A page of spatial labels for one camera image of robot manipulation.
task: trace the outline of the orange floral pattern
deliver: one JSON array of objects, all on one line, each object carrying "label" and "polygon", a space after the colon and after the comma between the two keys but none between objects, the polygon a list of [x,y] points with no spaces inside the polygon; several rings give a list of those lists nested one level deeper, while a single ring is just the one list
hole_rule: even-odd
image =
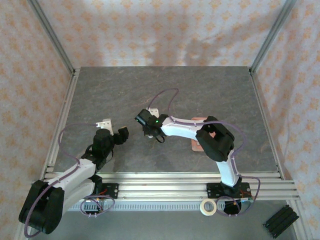
[{"label": "orange floral pattern", "polygon": [[79,68],[250,66],[285,0],[39,2]]},{"label": "orange floral pattern", "polygon": [[14,239],[39,178],[70,74],[25,0],[0,4],[0,232]]},{"label": "orange floral pattern", "polygon": [[298,1],[256,75],[286,174],[320,236],[320,3]]}]

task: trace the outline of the metal corner post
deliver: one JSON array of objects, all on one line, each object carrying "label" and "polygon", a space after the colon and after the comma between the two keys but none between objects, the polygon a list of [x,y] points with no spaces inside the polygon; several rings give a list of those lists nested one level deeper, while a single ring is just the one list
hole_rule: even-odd
[{"label": "metal corner post", "polygon": [[58,52],[59,56],[61,57],[65,67],[70,72],[70,74],[73,74],[75,69],[71,64],[70,59],[68,58],[68,55],[66,54],[64,48],[62,47],[55,31],[53,30],[46,14],[42,10],[38,0],[27,0],[34,11],[35,15],[38,17],[43,29],[45,30],[46,34],[48,35],[49,39],[51,40],[54,48]]},{"label": "metal corner post", "polygon": [[297,0],[286,0],[278,17],[276,18],[273,26],[270,29],[266,39],[264,40],[257,56],[255,57],[252,66],[249,68],[250,74],[254,74],[264,57],[266,56],[268,49],[270,48],[271,44],[275,40],[278,32],[280,31],[281,27],[285,23],[289,13],[291,12],[292,8],[294,7]]}]

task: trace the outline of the gray tabletop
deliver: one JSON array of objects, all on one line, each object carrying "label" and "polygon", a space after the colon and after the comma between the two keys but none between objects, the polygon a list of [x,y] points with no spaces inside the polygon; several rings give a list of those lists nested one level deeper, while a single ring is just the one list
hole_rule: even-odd
[{"label": "gray tabletop", "polygon": [[[214,116],[246,133],[247,146],[236,158],[240,172],[277,171],[246,67],[82,67],[66,124],[111,118],[114,132],[128,127],[128,141],[114,147],[113,159],[101,172],[218,172],[215,162],[203,152],[192,151],[190,139],[171,136],[160,144],[144,136],[134,118],[166,88],[180,90],[171,106],[174,117]],[[160,114],[167,114],[172,94],[168,91],[154,102]],[[228,129],[235,136],[235,147],[239,147],[241,136]],[[80,157],[96,130],[92,126],[72,127],[64,133],[62,144],[68,153]],[[59,152],[54,170],[62,172],[73,164]]]},{"label": "gray tabletop", "polygon": [[[50,235],[34,240],[272,240],[262,226],[286,201],[257,201],[246,214],[225,217],[200,211],[110,211],[88,218],[69,211]],[[293,226],[277,240],[295,240]]]}]

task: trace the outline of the purple cable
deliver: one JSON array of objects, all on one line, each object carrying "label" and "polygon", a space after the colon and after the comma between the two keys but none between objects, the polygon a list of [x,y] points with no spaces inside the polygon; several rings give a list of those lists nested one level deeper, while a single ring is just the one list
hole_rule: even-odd
[{"label": "purple cable", "polygon": [[[95,203],[100,209],[103,209],[102,205],[100,205],[99,202],[98,202],[97,200],[93,199],[93,198],[111,199],[112,202],[113,202],[112,205],[111,205],[110,207],[108,207],[106,210],[103,210],[102,212],[99,212],[99,213],[95,213],[95,214],[94,214],[95,217],[97,217],[97,216],[99,216],[99,215],[101,215],[101,214],[104,214],[104,213],[110,211],[110,209],[112,209],[112,208],[114,207],[114,205],[116,204],[116,201],[115,201],[111,196],[107,196],[107,195],[90,195],[90,196],[85,196],[83,199],[84,199],[84,200],[89,200],[89,201]],[[83,215],[89,216],[89,218],[90,218],[91,214],[86,213],[86,212],[82,209],[82,207],[83,207],[83,205],[85,204],[85,202],[86,202],[86,201],[83,201],[83,202],[80,204],[80,211],[81,211],[81,213],[82,213]]]},{"label": "purple cable", "polygon": [[[226,217],[237,217],[238,215],[242,215],[242,214],[246,213],[249,209],[252,208],[252,206],[254,205],[254,203],[255,203],[255,201],[256,201],[256,199],[257,199],[257,197],[258,197],[258,193],[259,193],[259,190],[260,190],[261,181],[260,181],[260,179],[259,179],[258,177],[254,177],[254,176],[242,176],[242,175],[239,174],[239,173],[237,172],[237,170],[236,170],[235,156],[236,156],[236,155],[239,153],[239,151],[247,144],[247,137],[246,137],[245,133],[244,133],[239,127],[237,127],[236,125],[233,125],[233,124],[228,123],[228,122],[225,122],[225,121],[206,121],[206,122],[192,123],[192,122],[181,122],[181,121],[176,121],[176,120],[174,120],[174,118],[173,118],[172,115],[170,114],[170,106],[171,106],[171,103],[173,102],[174,98],[175,98],[175,97],[178,95],[178,93],[179,93],[179,89],[176,88],[176,87],[164,89],[164,90],[162,90],[161,92],[159,92],[158,94],[156,94],[156,95],[153,97],[153,99],[150,101],[147,109],[149,109],[149,108],[151,107],[151,105],[152,105],[152,103],[154,102],[154,100],[155,100],[160,94],[162,94],[162,93],[164,93],[164,92],[166,92],[166,91],[170,91],[170,90],[175,90],[175,93],[174,93],[174,95],[172,96],[172,98],[171,98],[171,100],[170,100],[170,102],[169,102],[169,105],[168,105],[167,110],[168,110],[168,115],[169,115],[170,120],[173,121],[174,123],[177,123],[177,124],[180,124],[180,125],[185,125],[185,126],[203,126],[203,125],[207,125],[207,124],[223,124],[223,125],[227,125],[227,126],[232,127],[232,128],[235,129],[238,133],[241,134],[243,141],[242,141],[242,144],[240,145],[240,147],[238,147],[238,148],[231,154],[231,156],[230,156],[230,158],[231,158],[231,165],[232,165],[233,172],[234,172],[237,176],[239,176],[239,177],[241,177],[241,178],[245,178],[245,179],[256,179],[256,180],[258,181],[258,187],[257,187],[257,190],[256,190],[256,194],[255,194],[255,196],[254,196],[252,205],[250,205],[250,206],[249,206],[244,212],[242,212],[242,213],[238,213],[238,214],[233,214],[233,215],[231,215],[231,214],[222,213],[222,212],[219,211],[219,210],[217,210],[217,212],[218,212],[220,215],[223,215],[223,216],[226,216]],[[219,201],[220,199],[223,199],[223,198],[224,198],[224,199],[231,199],[231,200],[233,200],[233,202],[237,205],[237,207],[238,207],[238,209],[239,209],[239,212],[240,212],[240,208],[239,208],[239,205],[238,205],[237,201],[236,201],[234,198],[232,198],[232,197],[229,197],[229,196],[221,196],[221,197],[219,197],[219,198],[216,200],[216,203],[218,204],[218,201]]]},{"label": "purple cable", "polygon": [[77,157],[75,157],[75,156],[72,156],[72,155],[68,154],[68,153],[62,148],[62,146],[61,146],[61,137],[62,137],[62,134],[64,133],[64,131],[65,131],[67,128],[69,128],[69,127],[71,127],[71,126],[97,126],[97,125],[96,125],[96,124],[89,124],[89,123],[72,123],[72,124],[69,124],[69,125],[65,126],[65,127],[61,130],[61,132],[59,133],[59,136],[58,136],[58,145],[59,145],[60,150],[62,151],[62,153],[63,153],[64,155],[66,155],[66,156],[74,159],[74,160],[76,161],[77,165],[75,166],[75,168],[74,168],[71,172],[69,172],[69,173],[67,173],[66,175],[60,177],[59,180],[56,180],[56,181],[54,181],[53,183],[51,183],[49,186],[47,186],[47,187],[40,193],[40,195],[36,198],[36,200],[35,200],[34,203],[32,204],[32,206],[31,206],[31,208],[30,208],[30,210],[29,210],[29,212],[28,212],[28,215],[26,216],[25,223],[24,223],[24,236],[25,236],[26,238],[28,238],[28,239],[33,238],[33,237],[37,236],[37,235],[40,233],[40,231],[37,231],[37,232],[36,232],[35,234],[33,234],[33,235],[29,235],[29,234],[28,234],[29,221],[30,221],[31,215],[32,215],[33,211],[35,210],[35,207],[36,207],[37,203],[39,202],[39,200],[43,197],[43,195],[46,194],[46,192],[47,192],[53,185],[59,183],[61,180],[65,179],[65,178],[69,177],[71,174],[73,174],[75,171],[77,171],[78,168],[79,168],[79,166],[80,166],[80,161],[79,161],[79,159],[78,159]]}]

